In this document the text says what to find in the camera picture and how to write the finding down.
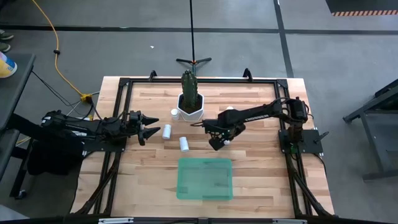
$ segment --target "concrete floor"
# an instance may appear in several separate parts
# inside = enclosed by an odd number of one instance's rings
[[[39,0],[53,23],[61,26],[189,27],[184,0]],[[325,1],[280,0],[286,29],[397,30],[397,16],[332,17]],[[194,1],[196,27],[277,28],[273,0]],[[16,0],[0,13],[7,24],[44,25],[30,1]],[[37,55],[34,70],[65,98],[77,94],[53,68],[52,32],[14,30],[12,52]],[[184,32],[59,32],[59,67],[77,88],[100,89],[105,75],[180,76],[186,69],[175,58],[190,58],[190,36]],[[197,58],[213,57],[199,76],[240,77],[248,67],[255,77],[286,77],[279,34],[197,33]],[[337,215],[380,222],[398,220],[398,179],[362,181],[376,163],[360,121],[341,119],[397,78],[396,35],[287,35],[294,76],[304,78],[315,124],[330,134],[323,140],[331,198]],[[17,113],[40,122],[50,110],[70,108],[31,76]],[[82,113],[87,110],[79,106]],[[0,183],[0,204],[28,217],[68,213],[78,171],[67,177],[28,177],[29,196],[8,197],[19,162],[12,160]]]

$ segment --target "green plant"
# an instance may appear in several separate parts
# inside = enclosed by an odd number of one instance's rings
[[[195,75],[186,70],[181,78],[182,94],[183,94],[183,107],[185,109],[195,109],[198,101],[198,80]]]

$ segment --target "potted plant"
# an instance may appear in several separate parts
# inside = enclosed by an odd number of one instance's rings
[[[177,109],[185,121],[199,121],[204,113],[205,97],[198,93],[198,80],[187,70],[181,78],[182,93],[178,96]]]

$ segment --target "hexagonal white pot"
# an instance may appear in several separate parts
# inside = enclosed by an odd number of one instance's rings
[[[181,109],[179,107],[180,100],[182,99],[182,93],[180,93],[178,95],[177,109],[179,110],[179,112],[180,112],[182,118],[184,119],[184,121],[188,121],[188,122],[189,121],[191,121],[191,122],[199,121],[200,118],[203,116],[203,114],[205,112],[205,110],[204,110],[204,108],[205,108],[205,97],[202,94],[200,94],[200,93],[198,93],[198,96],[201,96],[201,108],[199,110],[193,112],[193,113],[188,114],[187,112],[185,112],[183,109]]]

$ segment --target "wooden tabletop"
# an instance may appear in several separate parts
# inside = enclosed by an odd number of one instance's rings
[[[97,109],[102,117],[112,116],[120,77],[104,77]],[[290,96],[308,104],[304,80],[287,79]],[[203,128],[174,121],[170,110],[176,108],[181,93],[179,83],[135,83],[130,110],[159,118],[150,127],[162,129],[145,146],[136,136],[127,141],[122,154],[113,201],[113,217],[211,217],[211,218],[292,218],[292,199],[285,157],[280,152],[277,132],[279,120],[263,119],[246,123],[246,130],[229,146],[214,151]],[[243,110],[275,99],[270,84],[199,83],[205,96],[203,119],[216,118],[228,106]],[[126,90],[123,92],[121,110]],[[162,139],[165,124],[171,124],[172,137]],[[304,126],[313,128],[310,118]],[[179,137],[186,136],[189,152],[180,152]],[[103,152],[83,161],[72,211],[78,210],[98,186]],[[176,197],[177,162],[181,157],[228,158],[233,163],[233,199],[230,201],[179,200]],[[324,208],[333,213],[325,171],[319,159],[303,155],[307,184]],[[302,193],[298,190],[304,211]]]

